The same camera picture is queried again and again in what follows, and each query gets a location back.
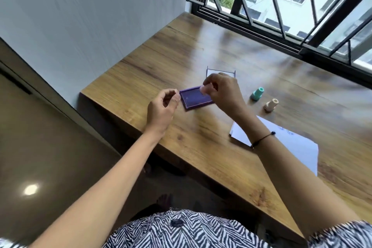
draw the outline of person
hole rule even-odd
[[[309,247],[372,247],[372,226],[270,133],[244,102],[235,78],[211,74],[203,84],[203,91],[251,142],[256,142],[253,151]],[[108,237],[147,158],[172,122],[179,101],[177,90],[162,90],[148,105],[141,137],[30,247],[268,247],[237,221],[190,210],[170,209],[143,217]]]

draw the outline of zebra print clothing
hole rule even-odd
[[[309,248],[371,248],[372,226],[355,221],[315,233]],[[103,248],[143,247],[244,247],[266,248],[235,220],[190,210],[171,209],[128,222],[109,236]],[[0,238],[0,248],[26,248]]]

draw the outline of white wall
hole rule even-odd
[[[0,36],[64,99],[185,10],[185,0],[0,0]]]

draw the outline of wooden table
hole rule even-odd
[[[183,13],[82,93],[123,124],[143,131],[148,102],[163,88],[201,85],[206,68],[236,70],[244,98],[265,88],[255,112],[319,145],[318,176],[372,222],[372,91],[284,53]],[[264,103],[279,100],[273,113]],[[229,137],[216,105],[180,104],[163,149],[301,234],[258,157]]]

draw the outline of right hand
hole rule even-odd
[[[201,91],[208,94],[230,118],[234,119],[247,109],[236,78],[225,73],[213,73],[205,79],[203,85]]]

